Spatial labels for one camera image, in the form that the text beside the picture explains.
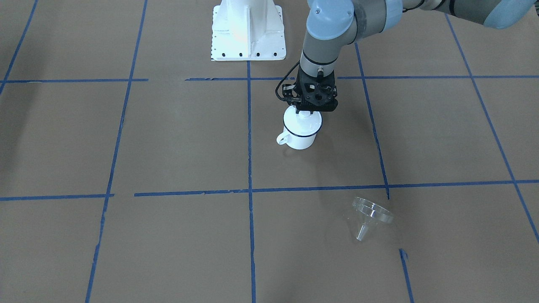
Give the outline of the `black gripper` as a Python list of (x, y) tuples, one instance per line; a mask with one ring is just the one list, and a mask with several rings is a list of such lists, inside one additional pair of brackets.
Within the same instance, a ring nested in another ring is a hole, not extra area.
[(295, 93), (299, 111), (333, 112), (338, 106), (335, 73), (324, 77), (312, 77), (299, 69), (295, 81)]

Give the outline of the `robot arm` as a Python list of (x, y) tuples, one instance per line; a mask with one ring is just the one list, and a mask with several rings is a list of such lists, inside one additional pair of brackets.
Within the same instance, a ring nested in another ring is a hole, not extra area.
[(437, 11), (493, 29), (506, 29), (531, 10), (533, 0), (310, 0), (302, 55), (292, 85), (278, 98), (298, 112), (338, 106), (335, 62), (343, 46), (393, 28), (408, 11)]

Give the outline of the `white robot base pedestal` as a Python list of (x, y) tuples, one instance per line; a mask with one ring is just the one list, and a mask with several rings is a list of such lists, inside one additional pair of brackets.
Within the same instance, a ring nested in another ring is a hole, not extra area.
[(273, 0), (222, 0), (212, 10), (211, 60), (286, 58), (283, 10)]

